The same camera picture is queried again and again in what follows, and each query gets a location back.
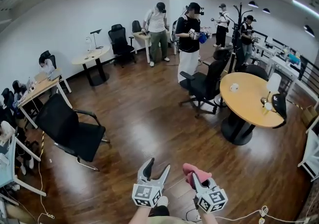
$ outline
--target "wooden floor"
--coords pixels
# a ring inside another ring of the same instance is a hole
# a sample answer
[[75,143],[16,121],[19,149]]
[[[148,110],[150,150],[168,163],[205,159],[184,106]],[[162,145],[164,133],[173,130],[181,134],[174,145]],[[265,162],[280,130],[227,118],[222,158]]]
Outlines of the wooden floor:
[[[212,61],[209,57],[213,50],[212,40],[202,45],[202,59]],[[169,58],[169,63],[151,68],[145,52],[141,52],[137,64],[124,68],[104,65],[104,71],[110,74],[104,85],[91,88],[85,75],[69,82],[72,93],[67,96],[71,104],[96,113],[112,147],[100,146],[93,164],[101,172],[94,172],[78,165],[74,157],[54,147],[52,140],[45,137],[40,169],[48,196],[43,203],[55,219],[41,217],[41,222],[127,224],[136,210],[131,194],[137,170],[151,157],[156,161],[154,174],[171,164],[164,194],[170,200],[172,216],[184,219],[186,212],[194,208],[194,191],[185,182],[181,169],[183,163],[191,163],[211,172],[226,191],[228,204],[217,216],[235,219],[267,205],[274,217],[296,218],[311,185],[309,175],[297,168],[306,143],[301,110],[287,103],[287,125],[279,129],[257,127],[247,145],[235,146],[220,131],[222,120],[229,114],[227,109],[196,119],[191,105],[178,106],[188,93],[177,83],[174,65],[178,64],[178,57],[173,56],[172,49]],[[206,72],[207,68],[201,65],[198,70]],[[290,100],[302,106],[313,104],[296,91],[288,97]],[[84,116],[80,120],[94,122]],[[28,139],[40,141],[41,131],[28,131]],[[41,187],[36,169],[24,180]],[[43,212],[37,194],[22,189],[18,199],[36,218]],[[194,220],[196,211],[188,217]],[[257,223],[258,219],[256,214],[237,223]],[[221,219],[218,222],[229,223]]]

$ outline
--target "green pants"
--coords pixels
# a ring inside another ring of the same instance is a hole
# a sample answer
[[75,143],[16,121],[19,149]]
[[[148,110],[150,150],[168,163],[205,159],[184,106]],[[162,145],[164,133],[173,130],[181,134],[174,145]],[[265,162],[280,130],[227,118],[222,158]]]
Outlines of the green pants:
[[159,48],[159,43],[160,43],[160,48],[161,48],[161,58],[164,59],[167,57],[167,34],[166,30],[162,32],[157,32],[153,33],[150,32],[151,34],[151,52],[150,52],[150,61],[155,62],[157,59],[157,52]]

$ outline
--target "black t-shirt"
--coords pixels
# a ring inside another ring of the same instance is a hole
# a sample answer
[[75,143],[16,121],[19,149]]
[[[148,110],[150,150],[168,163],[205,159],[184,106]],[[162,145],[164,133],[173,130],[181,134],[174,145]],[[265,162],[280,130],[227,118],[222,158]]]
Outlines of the black t-shirt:
[[[251,25],[247,25],[247,24],[245,27],[245,25],[243,24],[241,26],[241,33],[244,33],[245,35],[251,36],[254,33],[253,27]],[[249,45],[252,43],[252,40],[242,36],[241,42],[245,45]]]
[[[187,20],[183,17],[179,18],[176,26],[176,34],[189,33],[191,29],[194,29],[196,33],[200,33],[200,20],[192,19],[187,16]],[[179,38],[179,48],[184,52],[195,52],[199,50],[199,41],[192,40],[190,37]]]

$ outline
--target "round table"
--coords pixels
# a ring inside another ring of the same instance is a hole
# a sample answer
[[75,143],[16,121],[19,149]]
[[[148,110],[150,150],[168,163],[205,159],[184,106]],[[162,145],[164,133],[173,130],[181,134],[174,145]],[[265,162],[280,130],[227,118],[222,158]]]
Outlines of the round table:
[[[91,50],[87,52],[87,54],[72,60],[73,65],[83,65],[86,77],[88,78],[88,81],[91,86],[101,85],[102,83],[106,82],[109,79],[110,76],[109,74],[104,73],[103,67],[100,61],[100,57],[106,54],[109,50],[110,50],[109,46],[104,46],[102,49]],[[91,78],[90,72],[86,67],[86,63],[92,60],[95,60],[100,76],[94,76]]]
[[[236,92],[230,90],[234,83],[239,85]],[[232,110],[223,120],[221,131],[231,143],[248,143],[255,126],[273,128],[283,123],[284,119],[278,113],[264,112],[260,99],[269,93],[266,84],[265,80],[247,73],[231,73],[221,80],[220,93]]]

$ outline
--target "table pedestal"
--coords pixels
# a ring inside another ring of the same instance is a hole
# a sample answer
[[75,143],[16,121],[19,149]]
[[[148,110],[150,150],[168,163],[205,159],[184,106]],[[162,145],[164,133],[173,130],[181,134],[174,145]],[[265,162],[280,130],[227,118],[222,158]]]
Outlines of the table pedestal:
[[233,112],[221,124],[221,132],[224,137],[235,145],[247,144],[253,136],[254,128],[254,125],[247,123]]
[[87,69],[86,65],[83,64],[83,68],[84,68],[86,77],[88,78],[89,84],[92,87],[99,86],[99,85],[105,83],[110,77],[109,74],[105,74],[104,73],[104,70],[103,70],[103,67],[102,67],[100,59],[96,59],[95,62],[96,62],[96,66],[97,66],[97,68],[99,70],[99,76],[94,76],[93,78],[91,78],[90,72]]

